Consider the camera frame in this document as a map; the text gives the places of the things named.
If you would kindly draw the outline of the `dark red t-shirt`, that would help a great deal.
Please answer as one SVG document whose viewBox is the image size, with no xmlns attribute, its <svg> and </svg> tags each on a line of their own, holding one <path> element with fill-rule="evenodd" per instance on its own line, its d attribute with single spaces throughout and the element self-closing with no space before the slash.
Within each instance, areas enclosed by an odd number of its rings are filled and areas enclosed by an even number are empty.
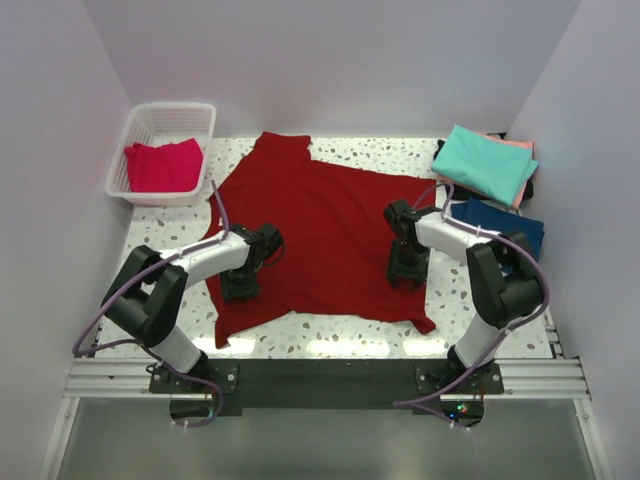
<svg viewBox="0 0 640 480">
<path fill-rule="evenodd" d="M 290 312 L 409 321 L 421 334 L 433 331 L 424 289 L 387 281 L 394 234 L 383 211 L 400 199 L 434 204 L 434 181 L 317 161 L 310 142 L 265 132 L 218 188 L 231 224 L 275 226 L 285 252 L 258 272 L 261 292 L 247 301 L 225 302 L 219 279 L 207 279 L 217 347 Z"/>
</svg>

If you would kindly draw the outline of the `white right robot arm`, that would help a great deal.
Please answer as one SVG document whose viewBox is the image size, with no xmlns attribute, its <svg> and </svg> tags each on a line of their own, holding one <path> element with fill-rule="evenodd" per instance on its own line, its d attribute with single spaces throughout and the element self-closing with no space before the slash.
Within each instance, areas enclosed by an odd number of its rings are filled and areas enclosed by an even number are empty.
<svg viewBox="0 0 640 480">
<path fill-rule="evenodd" d="M 437 207 L 415 210 L 404 200 L 390 203 L 383 216 L 394 234 L 386 273 L 392 287 L 424 285 L 434 251 L 468 269 L 475 314 L 434 379 L 440 387 L 448 384 L 456 392 L 469 392 L 508 329 L 546 308 L 549 287 L 529 242 L 520 231 L 486 230 Z"/>
</svg>

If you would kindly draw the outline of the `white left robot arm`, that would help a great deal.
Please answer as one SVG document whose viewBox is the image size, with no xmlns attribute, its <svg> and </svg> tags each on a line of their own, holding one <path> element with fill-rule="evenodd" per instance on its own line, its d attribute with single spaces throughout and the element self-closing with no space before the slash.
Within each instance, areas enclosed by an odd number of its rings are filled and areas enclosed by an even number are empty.
<svg viewBox="0 0 640 480">
<path fill-rule="evenodd" d="M 173 368 L 173 382 L 185 392 L 200 390 L 211 377 L 208 358 L 177 326 L 184 292 L 219 277 L 225 303 L 260 293 L 257 272 L 284 248 L 273 225 L 257 230 L 236 225 L 182 248 L 135 248 L 118 272 L 103 306 L 104 315 L 138 344 Z"/>
</svg>

